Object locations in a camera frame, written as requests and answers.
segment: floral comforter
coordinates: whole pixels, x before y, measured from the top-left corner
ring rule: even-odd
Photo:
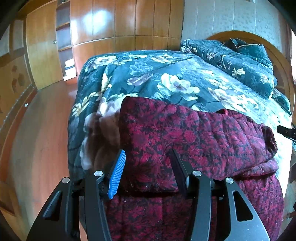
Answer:
[[[204,61],[235,77],[262,97],[272,96],[273,67],[263,45],[243,45],[241,48],[235,48],[238,51],[236,52],[217,40],[187,39],[181,43],[181,49],[187,53],[195,53]]]
[[[289,113],[199,56],[166,50],[100,55],[85,63],[68,124],[72,179],[81,179],[115,158],[120,145],[119,111],[126,96],[159,99],[205,112],[236,110],[271,127],[278,146],[276,176],[285,194],[292,145],[276,127],[291,126]]]

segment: wooden headboard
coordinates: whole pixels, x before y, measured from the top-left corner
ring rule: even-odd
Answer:
[[[284,55],[270,42],[258,35],[244,31],[226,31],[209,37],[209,40],[224,42],[228,39],[241,39],[248,44],[263,44],[274,67],[274,76],[278,81],[276,88],[290,100],[291,113],[294,110],[295,87],[293,84],[292,68]]]

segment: wooden cabinet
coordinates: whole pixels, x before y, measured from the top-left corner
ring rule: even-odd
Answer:
[[[0,212],[4,216],[14,233],[25,241],[27,232],[26,225],[22,218],[21,210],[18,204],[17,196],[9,185],[0,181]]]
[[[65,62],[73,58],[72,41],[71,41],[71,30],[70,30],[70,4],[71,1],[62,0],[57,1],[57,46],[59,50],[59,59],[63,76],[65,72]]]
[[[154,8],[155,8],[155,1],[137,0],[136,35],[153,36]]]
[[[63,79],[56,40],[57,1],[27,15],[26,40],[32,75],[38,89]]]

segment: white flower pattern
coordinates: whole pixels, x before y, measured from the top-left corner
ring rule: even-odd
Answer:
[[[257,102],[256,102],[254,99],[252,99],[252,98],[247,98],[244,94],[243,94],[243,95],[238,95],[237,98],[238,98],[238,100],[241,100],[241,101],[242,101],[242,105],[243,105],[245,108],[246,108],[246,105],[248,104],[248,101],[249,101],[251,104],[255,105],[255,106],[254,106],[254,109],[258,109],[258,108],[259,108]]]
[[[121,103],[122,103],[123,99],[127,96],[137,97],[138,94],[132,93],[132,94],[126,94],[126,95],[124,95],[124,94],[112,95],[112,96],[110,96],[108,101],[105,97],[103,97],[100,101],[100,105],[98,108],[100,115],[101,116],[110,116],[110,115],[113,115],[116,112],[118,112],[120,110]]]
[[[270,80],[268,79],[268,77],[265,74],[261,75],[261,79],[260,81],[265,84],[265,83],[270,83]]]
[[[157,87],[159,91],[166,96],[178,93],[187,101],[198,99],[198,97],[193,97],[190,94],[197,94],[200,89],[198,87],[192,87],[189,81],[180,80],[175,75],[163,74],[161,76],[161,84],[158,84]]]
[[[230,110],[238,110],[241,112],[246,112],[246,110],[240,106],[243,102],[239,100],[236,96],[228,95],[224,90],[221,89],[215,89],[212,90],[208,87],[208,90],[210,94],[217,100],[220,101],[221,104],[226,108]]]
[[[173,64],[176,62],[176,60],[172,59],[172,57],[169,55],[155,56],[151,59],[162,64]]]
[[[126,62],[130,62],[130,61],[133,61],[133,59],[130,58],[130,59],[124,59],[121,61],[116,60],[115,62],[113,62],[113,64],[120,66],[120,65],[125,64]]]
[[[232,76],[235,77],[237,79],[237,76],[241,76],[242,74],[245,74],[246,72],[243,70],[243,68],[236,70],[235,68],[233,68],[232,71]]]
[[[196,111],[200,111],[200,109],[199,109],[196,105],[193,105],[193,106],[191,107],[191,109],[196,110]]]
[[[185,46],[181,47],[181,51],[184,52],[184,53],[192,53],[191,49],[188,48],[188,47],[185,47]]]
[[[130,54],[128,57],[132,58],[146,58],[148,55],[141,55],[141,54]]]
[[[213,71],[211,71],[211,70],[202,69],[200,72],[201,73],[204,73],[204,74],[208,74],[208,75],[214,76]]]
[[[215,53],[212,53],[212,52],[208,52],[208,53],[207,53],[207,59],[208,59],[208,60],[211,60],[211,59],[214,58],[215,56],[216,56]]]
[[[224,89],[224,90],[227,90],[228,88],[224,85],[225,82],[224,81],[217,81],[217,80],[213,80],[213,79],[209,79],[209,82],[214,85],[214,86],[218,86],[220,87],[221,89]]]

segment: pillow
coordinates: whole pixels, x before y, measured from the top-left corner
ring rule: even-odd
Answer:
[[[230,47],[237,46],[233,41]],[[253,45],[251,50],[259,47],[260,51],[265,51],[264,46]],[[248,55],[237,53],[216,40],[191,40],[187,39],[181,43],[183,52],[191,52],[209,64],[220,68],[239,82],[250,87],[264,98],[271,98],[274,89],[273,67],[270,60],[263,56],[260,59]]]
[[[283,95],[280,91],[274,88],[272,98],[284,109],[285,112],[291,115],[290,101],[285,95]]]
[[[272,63],[263,44],[247,44],[240,39],[229,39],[225,45],[237,53],[249,56],[253,60],[272,69]]]

